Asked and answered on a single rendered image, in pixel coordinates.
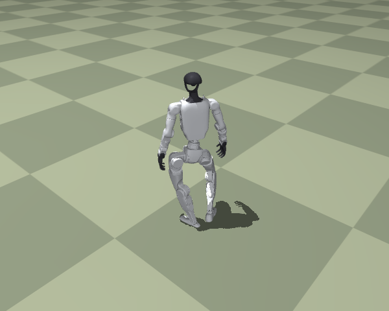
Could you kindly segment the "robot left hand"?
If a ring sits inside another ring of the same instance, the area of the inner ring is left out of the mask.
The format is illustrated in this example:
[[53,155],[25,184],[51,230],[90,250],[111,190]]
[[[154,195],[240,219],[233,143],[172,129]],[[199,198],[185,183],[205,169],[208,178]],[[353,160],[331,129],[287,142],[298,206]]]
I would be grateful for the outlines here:
[[158,155],[158,163],[159,163],[159,167],[161,170],[165,170],[165,168],[164,168],[165,166],[162,165],[162,164],[164,164],[164,163],[162,163],[163,158],[165,158],[164,153],[161,153],[160,156]]

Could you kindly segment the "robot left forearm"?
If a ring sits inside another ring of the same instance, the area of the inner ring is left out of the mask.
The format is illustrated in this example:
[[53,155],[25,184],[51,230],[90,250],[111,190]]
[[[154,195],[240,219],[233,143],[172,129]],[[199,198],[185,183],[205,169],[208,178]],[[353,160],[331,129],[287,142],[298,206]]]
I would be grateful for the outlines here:
[[158,150],[158,155],[159,156],[160,156],[161,153],[164,153],[165,156],[166,156],[166,151],[167,151],[169,143],[171,141],[170,138],[166,138],[164,136],[165,136],[165,129],[163,131],[162,138],[161,138],[161,143],[160,143],[159,150]]

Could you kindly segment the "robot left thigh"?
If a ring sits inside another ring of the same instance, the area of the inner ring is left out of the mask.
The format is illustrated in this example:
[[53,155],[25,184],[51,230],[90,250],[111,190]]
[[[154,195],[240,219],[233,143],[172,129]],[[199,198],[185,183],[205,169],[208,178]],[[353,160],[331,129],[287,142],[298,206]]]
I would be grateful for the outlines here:
[[185,161],[184,152],[172,152],[169,155],[169,175],[172,181],[172,184],[177,191],[182,189],[187,197],[190,193],[190,188],[187,185],[183,184],[183,170],[182,165]]

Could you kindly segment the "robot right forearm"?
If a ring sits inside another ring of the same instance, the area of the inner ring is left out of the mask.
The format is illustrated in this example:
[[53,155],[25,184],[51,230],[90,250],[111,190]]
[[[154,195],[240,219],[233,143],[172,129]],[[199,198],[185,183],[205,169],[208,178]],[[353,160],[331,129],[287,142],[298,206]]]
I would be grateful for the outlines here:
[[227,133],[227,129],[226,129],[226,127],[223,129],[223,130],[221,130],[221,131],[218,131],[218,138],[219,138],[219,143],[222,145],[222,143],[223,142],[225,142],[226,141],[226,143],[227,143],[227,140],[226,140],[226,133]]

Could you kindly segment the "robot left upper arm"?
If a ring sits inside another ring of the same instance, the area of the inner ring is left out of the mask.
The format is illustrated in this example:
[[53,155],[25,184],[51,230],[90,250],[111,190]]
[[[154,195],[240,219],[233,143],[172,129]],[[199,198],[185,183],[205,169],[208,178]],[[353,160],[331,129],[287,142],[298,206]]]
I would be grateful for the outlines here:
[[181,110],[181,102],[174,102],[169,105],[166,119],[166,128],[165,128],[165,136],[166,138],[172,138],[174,136],[174,124],[176,121],[176,115],[179,114]]

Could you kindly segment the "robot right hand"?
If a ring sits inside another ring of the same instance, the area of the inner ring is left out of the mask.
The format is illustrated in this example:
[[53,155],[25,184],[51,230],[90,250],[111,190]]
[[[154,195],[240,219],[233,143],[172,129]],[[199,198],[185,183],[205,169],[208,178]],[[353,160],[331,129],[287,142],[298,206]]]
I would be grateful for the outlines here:
[[[219,155],[219,157],[220,158],[222,158],[222,157],[224,157],[225,155],[226,155],[226,145],[227,145],[227,143],[226,143],[226,141],[225,142],[223,142],[222,143],[222,145],[219,143],[218,145],[217,145],[217,147],[220,145],[220,149],[218,150],[218,151],[216,151],[216,152],[219,152],[220,150],[220,155],[219,154],[217,154],[217,155]],[[222,157],[221,157],[222,156]]]

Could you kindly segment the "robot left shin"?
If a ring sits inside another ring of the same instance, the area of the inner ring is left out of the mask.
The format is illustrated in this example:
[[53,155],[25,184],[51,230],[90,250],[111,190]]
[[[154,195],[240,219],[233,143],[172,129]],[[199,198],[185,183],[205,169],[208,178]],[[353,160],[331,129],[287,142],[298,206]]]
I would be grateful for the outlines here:
[[187,217],[189,218],[190,222],[195,225],[196,217],[194,214],[194,206],[193,206],[193,201],[192,197],[188,195],[187,197],[185,196],[185,193],[182,189],[178,189],[176,191],[176,195],[178,198],[178,201],[180,202],[180,205],[182,206],[182,209],[186,212]]

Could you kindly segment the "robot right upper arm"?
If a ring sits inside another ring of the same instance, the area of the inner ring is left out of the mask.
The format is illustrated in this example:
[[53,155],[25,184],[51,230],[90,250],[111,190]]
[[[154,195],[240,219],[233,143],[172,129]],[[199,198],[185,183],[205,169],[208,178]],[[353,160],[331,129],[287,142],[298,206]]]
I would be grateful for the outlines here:
[[223,115],[220,109],[219,103],[213,98],[207,98],[209,102],[209,109],[211,109],[214,119],[216,120],[215,129],[217,131],[223,130],[226,125],[224,124]]

